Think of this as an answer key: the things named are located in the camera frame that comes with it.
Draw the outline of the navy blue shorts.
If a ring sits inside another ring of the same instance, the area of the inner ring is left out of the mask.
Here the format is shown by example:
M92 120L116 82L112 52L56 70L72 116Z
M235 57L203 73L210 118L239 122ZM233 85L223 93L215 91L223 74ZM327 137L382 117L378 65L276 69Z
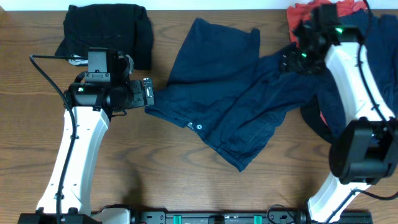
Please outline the navy blue shorts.
M282 73L283 51L260 57L260 32L195 19L167 86L146 113L196 132L237 170L263 150L288 111L318 100L315 119L338 137L345 115L330 72Z

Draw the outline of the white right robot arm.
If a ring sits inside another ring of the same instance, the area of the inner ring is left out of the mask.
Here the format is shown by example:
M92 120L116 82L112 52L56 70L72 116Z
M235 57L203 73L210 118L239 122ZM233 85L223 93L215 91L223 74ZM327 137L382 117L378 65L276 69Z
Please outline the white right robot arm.
M299 47L283 54L280 69L309 74L328 70L345 114L345 128L330 148L330 173L299 218L305 223L333 223L357 194L366 194L370 186L394 173L397 118L376 85L365 38L357 27L300 23L294 34Z

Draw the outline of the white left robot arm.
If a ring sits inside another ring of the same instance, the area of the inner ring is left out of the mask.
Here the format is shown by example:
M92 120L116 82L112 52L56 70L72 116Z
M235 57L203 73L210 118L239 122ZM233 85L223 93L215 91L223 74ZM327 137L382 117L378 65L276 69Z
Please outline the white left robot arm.
M101 142L114 112L154 104L150 78L108 83L72 83L73 100L64 114L63 136L49 184L34 213L22 213L27 223L139 223L128 205L91 211L91 187Z

